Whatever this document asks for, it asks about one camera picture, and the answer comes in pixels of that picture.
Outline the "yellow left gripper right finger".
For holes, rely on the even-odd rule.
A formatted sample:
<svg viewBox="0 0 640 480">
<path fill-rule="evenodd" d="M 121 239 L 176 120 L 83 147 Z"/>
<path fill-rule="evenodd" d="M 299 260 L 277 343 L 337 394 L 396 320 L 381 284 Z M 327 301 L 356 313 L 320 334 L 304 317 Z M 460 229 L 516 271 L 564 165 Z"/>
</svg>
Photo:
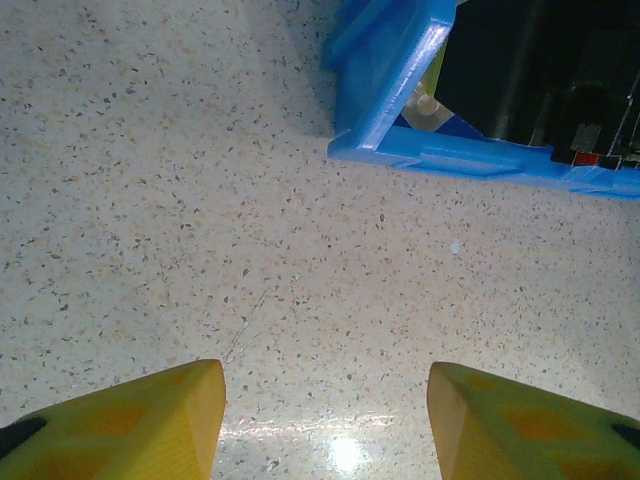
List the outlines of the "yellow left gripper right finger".
<svg viewBox="0 0 640 480">
<path fill-rule="evenodd" d="M 640 480 L 640 421 L 435 362 L 428 417 L 442 480 Z"/>
</svg>

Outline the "white lego brick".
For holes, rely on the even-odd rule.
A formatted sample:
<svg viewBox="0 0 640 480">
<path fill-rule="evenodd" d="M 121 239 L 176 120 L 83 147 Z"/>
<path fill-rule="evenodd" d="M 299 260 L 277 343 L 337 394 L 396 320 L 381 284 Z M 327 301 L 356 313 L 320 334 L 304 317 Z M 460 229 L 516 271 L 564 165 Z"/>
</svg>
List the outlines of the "white lego brick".
<svg viewBox="0 0 640 480">
<path fill-rule="evenodd" d="M 401 116 L 413 129 L 434 132 L 454 114 L 430 96 L 419 82 L 403 107 Z"/>
</svg>

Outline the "blue plastic storage bin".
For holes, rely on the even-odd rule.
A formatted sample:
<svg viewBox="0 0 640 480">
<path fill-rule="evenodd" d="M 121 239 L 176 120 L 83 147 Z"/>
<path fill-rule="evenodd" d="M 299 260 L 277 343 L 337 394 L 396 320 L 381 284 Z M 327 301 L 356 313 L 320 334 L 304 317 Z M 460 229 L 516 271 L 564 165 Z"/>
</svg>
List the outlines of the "blue plastic storage bin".
<svg viewBox="0 0 640 480">
<path fill-rule="evenodd" d="M 480 180 L 560 176 L 543 149 L 396 125 L 455 10 L 456 0 L 342 0 L 324 48 L 337 74 L 329 157 Z"/>
<path fill-rule="evenodd" d="M 556 147 L 551 161 L 560 165 L 560 182 L 572 193 L 640 201 L 640 155 L 623 158 Z"/>
</svg>

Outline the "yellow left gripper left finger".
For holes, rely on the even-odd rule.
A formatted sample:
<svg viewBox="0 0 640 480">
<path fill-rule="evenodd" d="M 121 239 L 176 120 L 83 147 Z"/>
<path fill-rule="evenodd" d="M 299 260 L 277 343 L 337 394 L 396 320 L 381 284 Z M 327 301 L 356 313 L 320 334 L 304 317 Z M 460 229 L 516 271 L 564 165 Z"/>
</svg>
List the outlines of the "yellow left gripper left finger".
<svg viewBox="0 0 640 480">
<path fill-rule="evenodd" d="M 215 359 L 50 405 L 0 428 L 0 480 L 210 480 L 225 405 Z"/>
</svg>

